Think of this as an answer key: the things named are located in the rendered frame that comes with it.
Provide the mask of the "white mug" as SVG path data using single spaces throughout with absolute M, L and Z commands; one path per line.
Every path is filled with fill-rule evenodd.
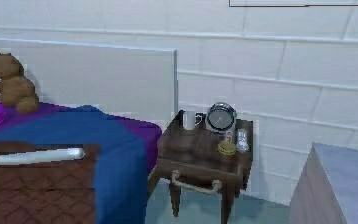
M 194 111 L 184 111 L 182 121 L 185 130 L 193 130 L 196 123 L 196 113 Z

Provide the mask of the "round grey alarm clock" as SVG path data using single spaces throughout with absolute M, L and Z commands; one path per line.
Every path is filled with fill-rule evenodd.
M 206 129 L 215 133 L 224 133 L 235 125 L 236 118 L 236 110 L 230 104 L 217 102 L 206 113 Z

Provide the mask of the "dark brown bedside table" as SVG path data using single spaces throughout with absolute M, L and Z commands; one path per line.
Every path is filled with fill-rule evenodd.
M 234 200 L 247 188 L 253 162 L 253 123 L 238 119 L 236 129 L 247 131 L 248 150 L 224 155 L 218 151 L 222 135 L 200 123 L 192 130 L 183 127 L 183 111 L 179 111 L 158 140 L 156 165 L 148 177 L 148 192 L 153 193 L 158 181 L 169 181 L 172 214 L 179 215 L 181 190 L 191 189 L 205 194 L 220 194 L 221 224 L 228 224 Z

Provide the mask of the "small yellow round tin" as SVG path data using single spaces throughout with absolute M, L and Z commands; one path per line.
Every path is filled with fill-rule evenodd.
M 236 146 L 231 142 L 221 141 L 218 144 L 218 151 L 223 155 L 234 155 L 236 153 Z

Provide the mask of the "bed with blue purple cover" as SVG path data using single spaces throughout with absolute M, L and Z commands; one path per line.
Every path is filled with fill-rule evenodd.
M 39 109 L 8 108 L 0 141 L 98 144 L 95 224 L 145 224 L 157 143 L 178 111 L 177 52 L 0 38 L 24 67 Z

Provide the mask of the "clear glass bottle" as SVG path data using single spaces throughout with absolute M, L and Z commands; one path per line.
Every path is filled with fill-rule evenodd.
M 237 130 L 237 142 L 236 142 L 237 149 L 240 152 L 246 152 L 249 150 L 248 145 L 248 134 L 245 129 L 238 129 Z

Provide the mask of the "silver baseball bat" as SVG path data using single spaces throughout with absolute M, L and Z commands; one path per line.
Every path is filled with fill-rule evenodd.
M 82 148 L 66 148 L 45 151 L 0 155 L 0 166 L 28 165 L 35 163 L 80 160 L 85 157 Z

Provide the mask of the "brown quilted blanket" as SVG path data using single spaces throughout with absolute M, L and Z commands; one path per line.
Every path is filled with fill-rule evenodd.
M 82 148 L 80 160 L 0 166 L 0 224 L 95 224 L 98 144 L 0 141 L 0 155 Z

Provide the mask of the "brown teddy bear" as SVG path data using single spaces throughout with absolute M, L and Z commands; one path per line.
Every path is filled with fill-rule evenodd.
M 34 113 L 40 106 L 35 85 L 24 75 L 22 63 L 11 53 L 0 53 L 0 103 L 20 114 Z

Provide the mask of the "grey wooden cabinet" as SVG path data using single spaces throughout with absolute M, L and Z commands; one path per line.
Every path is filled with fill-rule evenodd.
M 290 201 L 290 224 L 358 224 L 358 150 L 314 143 Z

